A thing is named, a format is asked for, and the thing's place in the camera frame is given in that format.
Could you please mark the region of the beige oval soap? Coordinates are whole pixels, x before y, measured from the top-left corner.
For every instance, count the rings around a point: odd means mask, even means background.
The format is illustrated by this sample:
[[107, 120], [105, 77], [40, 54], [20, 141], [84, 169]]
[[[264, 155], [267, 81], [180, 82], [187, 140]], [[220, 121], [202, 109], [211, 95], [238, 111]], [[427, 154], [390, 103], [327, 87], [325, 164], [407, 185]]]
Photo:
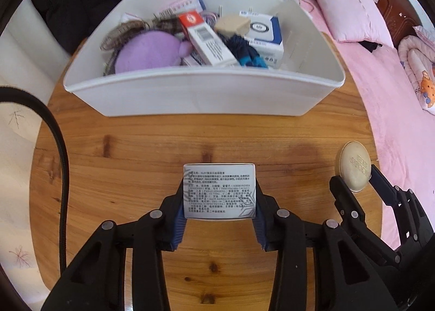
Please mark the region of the beige oval soap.
[[348, 188], [359, 193], [368, 185], [372, 163], [365, 146], [358, 141], [345, 143], [335, 159], [335, 174], [340, 176]]

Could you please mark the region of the white box with text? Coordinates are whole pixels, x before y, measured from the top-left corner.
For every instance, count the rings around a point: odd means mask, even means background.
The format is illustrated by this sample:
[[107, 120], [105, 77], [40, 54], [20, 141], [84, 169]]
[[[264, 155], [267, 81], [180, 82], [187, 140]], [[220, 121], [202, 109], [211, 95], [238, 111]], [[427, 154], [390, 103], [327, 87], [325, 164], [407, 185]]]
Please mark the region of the white box with text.
[[252, 163], [185, 164], [184, 216], [211, 221], [254, 218], [256, 186]]

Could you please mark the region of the blue floral drawstring pouch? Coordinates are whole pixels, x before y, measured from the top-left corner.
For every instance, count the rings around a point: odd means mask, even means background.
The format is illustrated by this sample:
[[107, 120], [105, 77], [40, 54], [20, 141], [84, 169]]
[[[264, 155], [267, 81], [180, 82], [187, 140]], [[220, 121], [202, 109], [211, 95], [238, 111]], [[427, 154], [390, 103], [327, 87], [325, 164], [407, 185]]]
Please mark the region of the blue floral drawstring pouch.
[[233, 34], [226, 37], [221, 33], [217, 34], [225, 46], [232, 52], [233, 56], [243, 67], [267, 68], [264, 59], [256, 49], [249, 45], [249, 42], [240, 35]]

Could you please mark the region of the red white medicine box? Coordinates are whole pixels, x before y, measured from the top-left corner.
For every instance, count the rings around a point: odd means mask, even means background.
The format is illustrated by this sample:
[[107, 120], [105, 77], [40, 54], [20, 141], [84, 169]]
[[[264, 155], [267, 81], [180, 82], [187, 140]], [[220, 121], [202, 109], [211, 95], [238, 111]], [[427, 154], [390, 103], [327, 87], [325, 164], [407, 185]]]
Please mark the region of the red white medicine box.
[[240, 64], [220, 37], [196, 11], [178, 15], [185, 35], [206, 65], [238, 67]]

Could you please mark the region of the plaid fabric bow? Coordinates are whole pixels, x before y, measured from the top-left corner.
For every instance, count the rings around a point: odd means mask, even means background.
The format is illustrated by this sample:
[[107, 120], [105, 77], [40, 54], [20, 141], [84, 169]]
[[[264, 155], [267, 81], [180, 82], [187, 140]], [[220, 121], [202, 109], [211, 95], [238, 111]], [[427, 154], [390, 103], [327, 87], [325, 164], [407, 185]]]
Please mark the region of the plaid fabric bow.
[[115, 62], [122, 47], [136, 35], [149, 32], [167, 32], [171, 35], [178, 35], [183, 32], [181, 22], [175, 15], [167, 17], [157, 17], [149, 20], [133, 18], [120, 23], [114, 29], [110, 30], [102, 39], [100, 44], [101, 51], [111, 51], [112, 54], [105, 63], [104, 76], [115, 73]]

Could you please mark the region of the beige angular box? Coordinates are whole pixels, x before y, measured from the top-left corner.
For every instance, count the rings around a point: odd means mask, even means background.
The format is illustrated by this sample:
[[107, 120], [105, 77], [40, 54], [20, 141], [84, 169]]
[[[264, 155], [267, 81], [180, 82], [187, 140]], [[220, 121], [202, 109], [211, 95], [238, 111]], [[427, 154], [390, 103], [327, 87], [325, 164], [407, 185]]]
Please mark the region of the beige angular box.
[[251, 19], [242, 15], [226, 15], [220, 17], [214, 31], [224, 37], [232, 37], [234, 34], [245, 36], [250, 29]]

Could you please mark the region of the pink bedspread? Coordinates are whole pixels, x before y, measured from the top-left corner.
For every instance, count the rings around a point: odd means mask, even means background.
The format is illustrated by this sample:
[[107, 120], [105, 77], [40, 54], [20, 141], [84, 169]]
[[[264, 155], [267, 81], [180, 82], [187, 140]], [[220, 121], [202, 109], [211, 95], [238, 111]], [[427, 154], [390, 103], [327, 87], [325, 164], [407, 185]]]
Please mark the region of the pink bedspread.
[[362, 125], [356, 98], [334, 102], [338, 92], [316, 106], [316, 123], [331, 134], [372, 131], [378, 164], [392, 185], [411, 189], [429, 221], [434, 220], [434, 116], [422, 110], [397, 50], [369, 52], [356, 42], [334, 42], [354, 81], [370, 125]]

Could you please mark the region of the folded cartoon quilt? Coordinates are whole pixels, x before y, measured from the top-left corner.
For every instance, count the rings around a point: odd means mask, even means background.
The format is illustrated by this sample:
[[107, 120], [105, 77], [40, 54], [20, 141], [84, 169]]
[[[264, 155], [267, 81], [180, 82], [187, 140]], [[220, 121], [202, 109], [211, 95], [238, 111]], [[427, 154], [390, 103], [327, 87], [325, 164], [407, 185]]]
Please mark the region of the folded cartoon quilt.
[[434, 115], [434, 32], [414, 26], [414, 35], [404, 37], [398, 56], [421, 107]]

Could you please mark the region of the purple plush pad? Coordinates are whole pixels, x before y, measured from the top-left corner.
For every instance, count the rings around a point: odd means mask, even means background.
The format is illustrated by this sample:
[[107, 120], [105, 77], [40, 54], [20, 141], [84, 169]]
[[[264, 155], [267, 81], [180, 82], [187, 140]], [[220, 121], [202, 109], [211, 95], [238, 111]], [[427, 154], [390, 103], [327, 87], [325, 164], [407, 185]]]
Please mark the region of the purple plush pad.
[[192, 51], [193, 45], [189, 40], [179, 40], [174, 35], [161, 31], [144, 32], [120, 49], [114, 63], [114, 72], [178, 67], [181, 60]]

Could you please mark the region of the pink pillow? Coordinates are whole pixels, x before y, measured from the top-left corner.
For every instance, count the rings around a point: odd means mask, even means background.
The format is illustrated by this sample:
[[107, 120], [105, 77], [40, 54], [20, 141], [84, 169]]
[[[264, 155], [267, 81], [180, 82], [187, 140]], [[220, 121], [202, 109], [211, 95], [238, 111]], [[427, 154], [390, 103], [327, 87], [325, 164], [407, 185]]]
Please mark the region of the pink pillow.
[[385, 19], [373, 0], [316, 0], [338, 42], [375, 42], [394, 47]]

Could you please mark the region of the blue white box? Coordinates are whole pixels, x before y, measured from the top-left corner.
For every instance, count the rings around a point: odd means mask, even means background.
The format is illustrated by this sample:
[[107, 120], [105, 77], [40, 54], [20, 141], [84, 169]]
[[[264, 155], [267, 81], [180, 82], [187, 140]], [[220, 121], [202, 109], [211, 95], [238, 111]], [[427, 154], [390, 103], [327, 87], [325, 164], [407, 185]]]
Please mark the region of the blue white box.
[[250, 19], [245, 35], [249, 45], [264, 59], [269, 68], [278, 69], [284, 55], [282, 32], [277, 16], [240, 11], [239, 16]]

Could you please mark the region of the white storage bin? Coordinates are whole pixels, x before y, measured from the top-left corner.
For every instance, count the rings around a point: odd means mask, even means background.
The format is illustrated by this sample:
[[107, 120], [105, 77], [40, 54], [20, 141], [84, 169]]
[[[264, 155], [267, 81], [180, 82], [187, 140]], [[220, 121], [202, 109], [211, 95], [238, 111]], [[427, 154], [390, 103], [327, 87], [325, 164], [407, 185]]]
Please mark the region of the white storage bin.
[[86, 40], [63, 86], [107, 117], [163, 114], [301, 116], [345, 82], [333, 46], [295, 0], [204, 0], [213, 12], [277, 16], [284, 55], [277, 69], [157, 68], [107, 76], [107, 33], [126, 13], [153, 17], [177, 0], [122, 0]]

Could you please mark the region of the red grey medicine box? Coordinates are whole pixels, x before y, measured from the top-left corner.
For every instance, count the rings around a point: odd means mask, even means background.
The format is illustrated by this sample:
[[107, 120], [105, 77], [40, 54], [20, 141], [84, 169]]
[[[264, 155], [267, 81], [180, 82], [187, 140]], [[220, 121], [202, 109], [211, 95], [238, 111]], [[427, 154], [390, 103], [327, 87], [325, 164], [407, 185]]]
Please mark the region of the red grey medicine box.
[[206, 10], [203, 0], [177, 0], [156, 12], [156, 17], [162, 20], [174, 19], [186, 12], [198, 13]]

